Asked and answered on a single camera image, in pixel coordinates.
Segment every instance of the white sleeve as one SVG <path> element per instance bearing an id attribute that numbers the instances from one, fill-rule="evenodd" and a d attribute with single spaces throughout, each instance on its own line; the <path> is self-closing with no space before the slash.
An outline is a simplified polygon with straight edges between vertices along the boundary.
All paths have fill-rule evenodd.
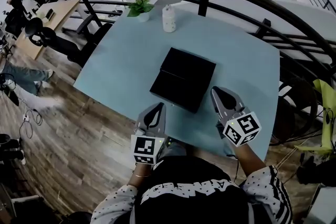
<path id="1" fill-rule="evenodd" d="M 114 223 L 119 216 L 132 210 L 137 193 L 137 188 L 124 185 L 109 194 L 94 210 L 91 224 Z"/>
<path id="2" fill-rule="evenodd" d="M 251 202 L 262 204 L 272 223 L 291 223 L 292 210 L 287 191 L 277 178 L 278 171 L 268 166 L 250 174 L 243 190 Z"/>

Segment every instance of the white pot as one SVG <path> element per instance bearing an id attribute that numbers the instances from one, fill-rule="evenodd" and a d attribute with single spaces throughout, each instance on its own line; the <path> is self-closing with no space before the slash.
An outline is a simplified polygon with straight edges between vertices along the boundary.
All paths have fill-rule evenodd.
<path id="1" fill-rule="evenodd" d="M 149 13 L 148 12 L 140 13 L 138 15 L 138 20 L 142 23 L 147 22 L 149 20 Z"/>

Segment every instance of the wooden floor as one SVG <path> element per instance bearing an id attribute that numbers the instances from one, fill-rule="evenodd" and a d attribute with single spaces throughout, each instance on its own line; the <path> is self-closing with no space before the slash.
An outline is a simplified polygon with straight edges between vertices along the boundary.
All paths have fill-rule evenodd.
<path id="1" fill-rule="evenodd" d="M 11 62 L 18 66 L 42 66 L 17 51 Z M 74 211 L 92 212 L 104 197 L 125 184 L 134 164 L 129 156 L 130 137 L 134 123 L 66 84 L 56 75 L 50 88 L 33 97 L 19 91 L 31 108 L 40 111 L 43 123 L 33 123 L 33 136 L 22 131 L 26 166 L 18 165 L 32 192 L 45 198 L 48 205 L 63 214 Z M 1 96 L 0 132 L 19 137 L 26 106 L 14 106 Z M 293 146 L 270 147 L 266 163 L 277 165 Z M 197 156 L 222 168 L 235 177 L 237 162 L 195 149 Z M 296 151 L 280 168 L 284 182 L 299 166 Z M 245 179 L 239 170 L 237 182 Z M 300 185 L 296 177 L 286 183 L 293 212 L 307 210 L 316 185 Z"/>

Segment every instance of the bracelet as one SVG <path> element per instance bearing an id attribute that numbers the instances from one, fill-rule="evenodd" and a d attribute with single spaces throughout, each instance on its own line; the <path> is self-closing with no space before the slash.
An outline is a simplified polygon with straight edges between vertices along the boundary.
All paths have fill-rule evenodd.
<path id="1" fill-rule="evenodd" d="M 139 176 L 139 175 L 135 175 L 135 176 L 137 176 L 137 177 L 149 177 L 149 176 Z"/>

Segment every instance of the desk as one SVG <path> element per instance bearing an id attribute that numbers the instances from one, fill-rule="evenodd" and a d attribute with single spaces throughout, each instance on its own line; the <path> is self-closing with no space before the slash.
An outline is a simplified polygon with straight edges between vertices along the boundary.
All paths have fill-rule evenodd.
<path id="1" fill-rule="evenodd" d="M 44 24 L 45 27 L 49 27 L 54 31 L 58 31 L 62 28 L 63 24 L 66 20 L 70 17 L 70 15 L 77 10 L 79 12 L 79 0 L 69 0 L 69 1 L 58 1 L 53 3 L 43 4 L 38 12 L 47 12 L 50 9 L 53 9 L 55 14 L 51 18 L 51 20 Z M 85 15 L 84 11 L 80 12 L 80 15 L 83 17 Z M 69 82 L 70 84 L 74 83 L 74 78 L 70 77 L 68 74 L 61 71 L 57 68 L 54 64 L 50 61 L 46 60 L 43 57 L 44 52 L 48 49 L 46 47 L 38 47 L 30 42 L 28 38 L 26 38 L 24 31 L 21 32 L 19 37 L 17 38 L 16 46 L 23 51 L 26 55 L 30 56 L 34 60 L 38 60 L 39 62 L 43 63 L 46 67 L 51 68 L 53 71 L 56 72 L 57 75 L 62 77 L 64 80 Z"/>
<path id="2" fill-rule="evenodd" d="M 173 33 L 163 31 L 160 9 L 154 8 L 145 23 L 125 13 L 99 43 L 74 87 L 132 120 L 151 104 L 164 102 L 167 135 L 218 155 L 231 148 L 215 127 L 218 117 L 209 90 L 229 88 L 256 112 L 262 130 L 249 144 L 265 159 L 278 102 L 279 51 L 228 23 L 178 9 L 175 13 Z M 217 64 L 196 114 L 149 92 L 171 47 Z"/>

